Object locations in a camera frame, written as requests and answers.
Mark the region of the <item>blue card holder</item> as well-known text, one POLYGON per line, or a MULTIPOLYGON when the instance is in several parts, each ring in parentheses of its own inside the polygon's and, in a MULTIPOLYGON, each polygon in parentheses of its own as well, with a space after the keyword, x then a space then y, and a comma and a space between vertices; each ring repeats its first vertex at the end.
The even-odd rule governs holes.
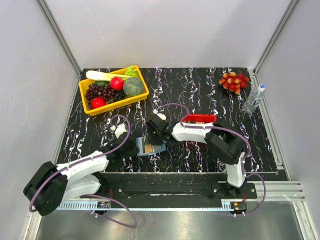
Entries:
POLYGON ((166 150, 166 142, 164 141, 160 145, 147 143, 146 137, 137 137, 136 146, 138 148, 137 156, 152 156, 166 150))

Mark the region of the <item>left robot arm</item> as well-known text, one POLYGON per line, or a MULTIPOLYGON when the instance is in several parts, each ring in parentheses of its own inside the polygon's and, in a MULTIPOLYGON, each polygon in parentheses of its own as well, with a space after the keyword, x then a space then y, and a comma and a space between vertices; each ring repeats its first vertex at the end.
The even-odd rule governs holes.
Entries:
POLYGON ((112 164, 138 153, 136 137, 122 134, 106 146, 68 163, 43 163, 23 189, 30 201, 29 211, 46 216, 67 200, 95 195, 102 198, 112 192, 102 172, 112 164))

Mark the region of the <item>red plastic bin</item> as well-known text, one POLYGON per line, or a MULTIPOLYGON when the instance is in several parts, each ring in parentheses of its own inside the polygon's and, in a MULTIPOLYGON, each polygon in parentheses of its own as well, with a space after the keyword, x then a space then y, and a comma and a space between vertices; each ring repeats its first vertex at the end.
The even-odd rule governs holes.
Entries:
POLYGON ((208 124, 215 123, 217 116, 214 114, 195 114, 190 113, 186 118, 183 119, 184 123, 195 123, 195 124, 208 124))

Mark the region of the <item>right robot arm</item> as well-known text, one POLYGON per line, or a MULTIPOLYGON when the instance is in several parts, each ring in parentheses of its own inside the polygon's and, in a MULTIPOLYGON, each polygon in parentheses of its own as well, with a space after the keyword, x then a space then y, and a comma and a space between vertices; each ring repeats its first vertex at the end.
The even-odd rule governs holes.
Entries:
POLYGON ((181 121, 169 123, 162 113, 153 113, 146 121, 147 141, 157 146, 169 141, 197 142, 223 164, 227 172, 227 192, 239 198, 246 191, 244 159, 251 152, 247 139, 229 128, 226 121, 210 114, 187 114, 181 121))

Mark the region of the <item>yellow plastic tray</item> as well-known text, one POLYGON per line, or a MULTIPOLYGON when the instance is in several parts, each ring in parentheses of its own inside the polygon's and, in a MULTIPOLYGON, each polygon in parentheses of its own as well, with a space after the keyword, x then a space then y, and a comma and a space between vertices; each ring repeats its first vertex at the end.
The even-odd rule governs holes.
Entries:
POLYGON ((78 84, 84 112, 96 116, 145 100, 148 87, 136 65, 113 72, 88 70, 78 84))

